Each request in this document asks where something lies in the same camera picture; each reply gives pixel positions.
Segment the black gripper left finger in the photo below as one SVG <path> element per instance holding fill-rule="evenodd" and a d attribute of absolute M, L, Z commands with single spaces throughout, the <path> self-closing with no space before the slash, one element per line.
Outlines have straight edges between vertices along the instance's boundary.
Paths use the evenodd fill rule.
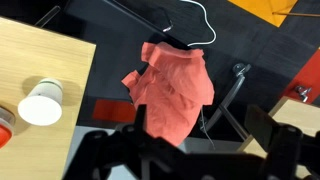
<path fill-rule="evenodd" d="M 147 105 L 138 106 L 133 123 L 124 123 L 116 126 L 119 148 L 151 149 L 153 138 L 146 132 Z"/>

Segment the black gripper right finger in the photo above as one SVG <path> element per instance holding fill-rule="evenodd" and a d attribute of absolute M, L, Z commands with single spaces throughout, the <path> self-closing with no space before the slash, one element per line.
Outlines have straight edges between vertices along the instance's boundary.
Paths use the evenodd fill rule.
<path fill-rule="evenodd" d="M 245 127 L 268 155 L 299 156 L 302 131 L 275 121 L 257 105 L 247 107 Z"/>

